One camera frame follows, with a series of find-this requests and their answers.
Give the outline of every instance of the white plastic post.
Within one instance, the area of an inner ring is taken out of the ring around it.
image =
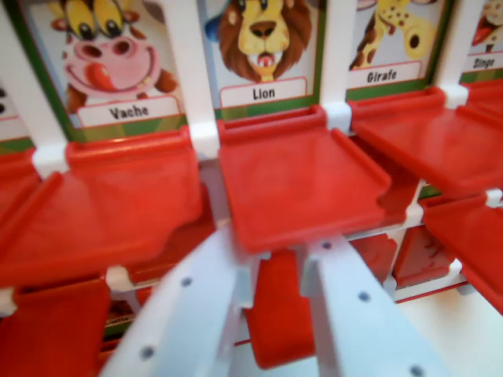
[[[341,236],[299,256],[321,377],[450,375]]]
[[[459,80],[484,2],[458,0],[454,3],[434,78],[434,84],[446,94],[447,108],[456,108],[468,100],[468,89],[460,85]]]
[[[0,4],[0,35],[4,51],[0,59],[2,83],[37,147],[33,165],[42,178],[53,171],[65,172],[68,170],[64,155],[66,138],[24,55],[3,3]]]
[[[163,7],[168,36],[182,88],[190,139],[198,159],[216,159],[220,148],[211,102],[197,2],[158,0]]]
[[[327,2],[320,104],[327,111],[328,128],[338,128],[345,134],[349,133],[351,125],[351,106],[346,103],[346,90],[356,8],[357,0]]]

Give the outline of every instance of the cow's tongue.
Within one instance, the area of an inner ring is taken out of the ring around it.
[[[257,63],[263,67],[269,67],[274,64],[274,55],[272,53],[261,53]]]
[[[108,69],[101,63],[91,63],[86,67],[86,78],[98,90],[116,90],[110,79]]]
[[[494,30],[493,25],[487,22],[486,17],[483,17],[480,20],[479,26],[477,27],[477,31],[475,32],[475,36],[473,37],[472,46],[476,46],[483,40],[485,40],[487,36],[493,32],[493,30]]]

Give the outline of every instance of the cartoon monkey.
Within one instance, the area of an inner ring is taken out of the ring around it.
[[[424,18],[414,16],[407,10],[411,0],[360,0],[358,10],[376,5],[370,17],[363,40],[358,45],[356,57],[350,65],[355,68],[370,67],[383,37],[393,35],[399,27],[403,33],[404,49],[411,59],[420,59],[431,48],[435,39],[435,27]],[[416,4],[431,4],[437,0],[412,0]]]
[[[66,33],[62,58],[68,79],[68,111],[88,97],[109,100],[146,98],[156,87],[170,93],[177,83],[160,67],[156,48],[133,24],[140,15],[131,0],[60,0],[49,7],[51,27]]]
[[[253,82],[274,81],[297,63],[312,28],[304,0],[231,0],[217,26],[224,65]]]
[[[480,17],[479,25],[473,37],[472,46],[486,45],[490,53],[496,43],[503,41],[503,0],[486,2]]]

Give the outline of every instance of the cartoon lion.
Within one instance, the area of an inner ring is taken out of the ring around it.
[[[311,28],[304,0],[231,0],[217,36],[229,70],[253,82],[270,82],[299,61]]]

